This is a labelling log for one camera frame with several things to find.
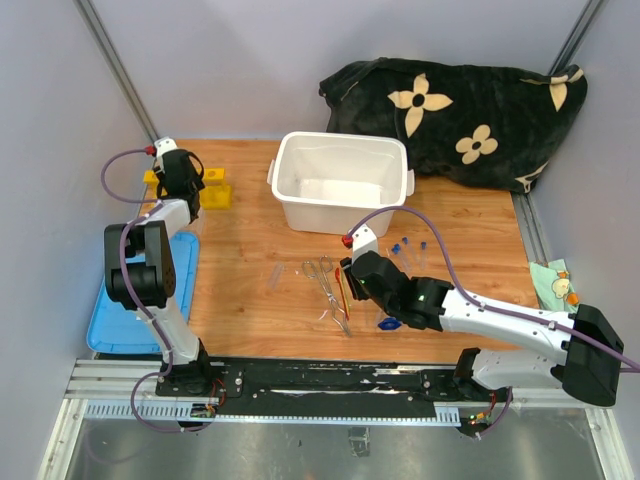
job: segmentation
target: scissors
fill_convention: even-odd
[[[327,278],[327,273],[331,271],[333,271],[333,262],[331,262],[331,259],[326,255],[320,257],[317,266],[311,260],[302,262],[302,272],[307,276],[307,278],[317,278],[322,290],[327,296],[327,299],[329,300],[329,307],[331,308],[331,318],[333,318],[333,321],[340,326],[342,331],[348,337],[350,337],[351,330],[349,329],[345,312],[340,306],[340,302],[338,302],[336,297],[333,295],[331,284]]]

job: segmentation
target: white wall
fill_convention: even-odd
[[[94,0],[164,135],[324,130],[318,82],[398,56],[546,73],[585,0]]]
[[[589,81],[572,132],[533,193],[553,257],[640,360],[640,3],[609,2],[576,63]],[[623,375],[616,417],[640,476],[640,376]]]
[[[86,352],[102,230],[134,213],[100,167],[148,142],[71,0],[2,2],[0,65],[0,478],[22,480]],[[140,196],[144,166],[125,160],[114,188]]]

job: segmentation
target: white container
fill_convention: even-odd
[[[415,185],[398,140],[307,132],[282,139],[267,182],[293,230],[341,235],[374,210],[404,204]],[[367,224],[381,237],[392,216]]]

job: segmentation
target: blue plastic tray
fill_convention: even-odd
[[[179,232],[169,240],[169,244],[176,269],[175,298],[187,321],[196,281],[200,242],[193,233]],[[134,260],[143,259],[144,254],[138,255]],[[100,353],[160,353],[160,346],[149,328],[136,319],[135,313],[111,301],[104,288],[104,280],[87,332],[87,344]]]

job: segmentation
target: orange cartoon character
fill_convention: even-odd
[[[558,272],[558,278],[551,284],[551,290],[556,294],[556,298],[562,298],[569,305],[577,305],[578,295],[575,292],[570,292],[570,287],[569,272]]]

